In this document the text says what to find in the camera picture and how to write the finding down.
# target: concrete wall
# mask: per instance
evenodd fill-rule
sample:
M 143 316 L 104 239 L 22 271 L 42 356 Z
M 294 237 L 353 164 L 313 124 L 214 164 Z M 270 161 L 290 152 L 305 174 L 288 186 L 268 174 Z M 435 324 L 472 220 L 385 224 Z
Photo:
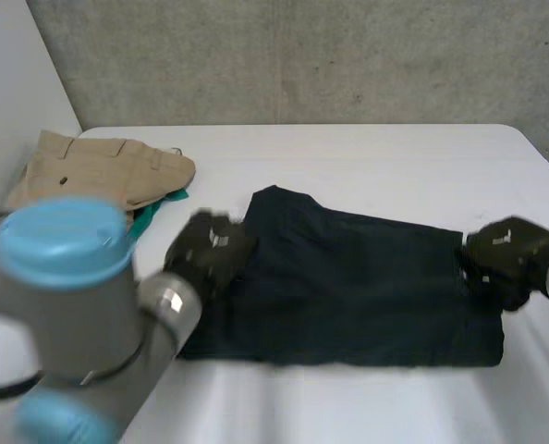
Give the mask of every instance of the concrete wall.
M 505 123 L 549 159 L 549 0 L 29 0 L 84 129 Z

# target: clothing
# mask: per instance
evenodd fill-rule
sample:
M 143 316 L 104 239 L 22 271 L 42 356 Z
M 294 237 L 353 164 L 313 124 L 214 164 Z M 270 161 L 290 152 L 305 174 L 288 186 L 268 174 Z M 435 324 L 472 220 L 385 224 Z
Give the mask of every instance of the clothing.
M 132 212 L 184 188 L 194 162 L 130 139 L 74 139 L 43 130 L 7 204 L 77 194 L 109 199 Z
M 183 357 L 499 364 L 501 310 L 470 295 L 455 257 L 461 233 L 329 210 L 277 187 L 254 193 L 245 224 L 258 245 Z
M 133 239 L 140 238 L 141 234 L 143 234 L 143 231 L 145 231 L 147 227 L 151 225 L 153 216 L 155 216 L 155 213 L 157 213 L 157 210 L 160 209 L 163 202 L 182 201 L 183 199 L 186 199 L 188 197 L 189 194 L 186 192 L 186 190 L 176 190 L 168 193 L 165 198 L 157 202 L 150 203 L 147 206 L 135 210 L 135 212 L 133 213 L 133 225 L 130 227 L 128 235 L 131 236 Z

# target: black cable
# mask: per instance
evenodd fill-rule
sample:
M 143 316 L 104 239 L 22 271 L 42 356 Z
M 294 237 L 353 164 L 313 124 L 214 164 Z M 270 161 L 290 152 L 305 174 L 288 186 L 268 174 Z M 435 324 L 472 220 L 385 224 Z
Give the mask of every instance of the black cable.
M 28 393 L 42 378 L 43 374 L 39 372 L 23 381 L 0 387 L 0 401 L 9 400 L 10 398 L 16 398 Z

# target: table surface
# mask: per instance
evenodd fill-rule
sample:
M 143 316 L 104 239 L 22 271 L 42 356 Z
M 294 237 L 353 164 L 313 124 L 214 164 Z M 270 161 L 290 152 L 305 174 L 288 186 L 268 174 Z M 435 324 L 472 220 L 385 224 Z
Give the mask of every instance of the table surface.
M 549 228 L 549 164 L 500 125 L 321 125 L 90 129 L 81 137 L 178 147 L 197 166 L 190 197 L 165 203 L 136 269 L 160 268 L 199 207 L 242 216 L 279 185 L 342 211 L 473 231 L 518 215 Z M 549 443 L 549 302 L 503 316 L 492 369 L 177 361 L 125 443 Z

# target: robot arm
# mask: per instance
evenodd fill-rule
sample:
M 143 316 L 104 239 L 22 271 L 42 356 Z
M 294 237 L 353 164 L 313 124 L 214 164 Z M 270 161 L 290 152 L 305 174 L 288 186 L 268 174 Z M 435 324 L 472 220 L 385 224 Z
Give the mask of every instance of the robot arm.
M 509 217 L 471 233 L 459 255 L 478 297 L 516 311 L 532 291 L 549 299 L 549 230 Z
M 116 442 L 255 243 L 200 212 L 137 287 L 124 231 L 118 210 L 87 199 L 0 217 L 0 312 L 30 328 L 44 372 L 17 410 L 28 442 Z

